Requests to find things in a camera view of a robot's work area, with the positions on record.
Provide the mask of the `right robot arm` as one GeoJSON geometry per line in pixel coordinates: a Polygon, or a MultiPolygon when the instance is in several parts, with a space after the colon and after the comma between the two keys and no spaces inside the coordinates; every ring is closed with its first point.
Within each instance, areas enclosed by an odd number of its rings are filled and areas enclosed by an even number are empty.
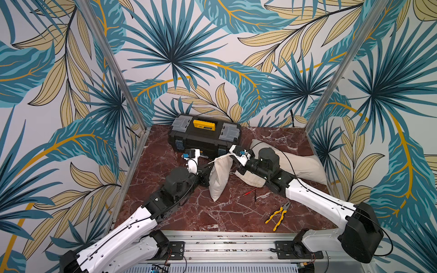
{"type": "Polygon", "coordinates": [[[272,148],[261,149],[257,157],[240,146],[232,146],[230,153],[240,164],[240,174],[250,172],[264,179],[273,193],[305,205],[336,225],[328,230],[301,230],[292,242],[296,256],[340,251],[361,263],[372,261],[384,231],[370,205],[342,201],[308,185],[281,169],[279,156],[272,148]]]}

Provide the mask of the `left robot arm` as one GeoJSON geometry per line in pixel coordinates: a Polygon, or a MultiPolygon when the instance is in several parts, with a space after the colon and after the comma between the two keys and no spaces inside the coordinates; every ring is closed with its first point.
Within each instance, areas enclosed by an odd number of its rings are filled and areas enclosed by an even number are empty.
{"type": "Polygon", "coordinates": [[[143,260],[164,257],[167,237],[157,226],[190,198],[198,186],[208,187],[211,165],[177,167],[164,184],[120,226],[80,252],[61,256],[62,273],[122,273],[143,260]]]}

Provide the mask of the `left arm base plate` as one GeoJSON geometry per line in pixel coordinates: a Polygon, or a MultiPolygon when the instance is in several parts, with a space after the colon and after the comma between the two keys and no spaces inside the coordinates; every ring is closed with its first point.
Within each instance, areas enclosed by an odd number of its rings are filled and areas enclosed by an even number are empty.
{"type": "Polygon", "coordinates": [[[146,260],[183,260],[184,250],[184,241],[170,241],[165,243],[163,247],[159,247],[155,256],[147,258],[146,260]]]}

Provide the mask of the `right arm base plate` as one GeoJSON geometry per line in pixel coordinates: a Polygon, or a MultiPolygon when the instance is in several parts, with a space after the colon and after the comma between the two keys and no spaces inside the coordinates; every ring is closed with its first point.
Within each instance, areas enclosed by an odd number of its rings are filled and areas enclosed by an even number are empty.
{"type": "Polygon", "coordinates": [[[275,241],[275,246],[270,249],[276,253],[278,259],[302,259],[302,260],[318,260],[323,259],[322,251],[315,253],[309,251],[302,243],[294,241],[275,241]]]}

